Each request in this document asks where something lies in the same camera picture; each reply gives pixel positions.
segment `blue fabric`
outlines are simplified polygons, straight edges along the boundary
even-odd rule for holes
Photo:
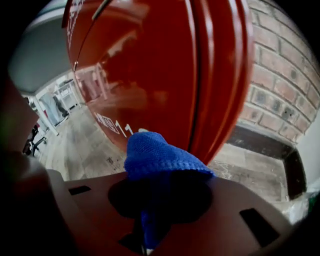
[[[164,210],[170,200],[170,175],[172,172],[194,170],[193,179],[206,181],[214,173],[194,155],[170,145],[156,132],[137,132],[128,140],[124,168],[130,181],[148,179],[151,200],[141,211],[144,243],[154,249],[169,231],[166,223],[170,210]]]

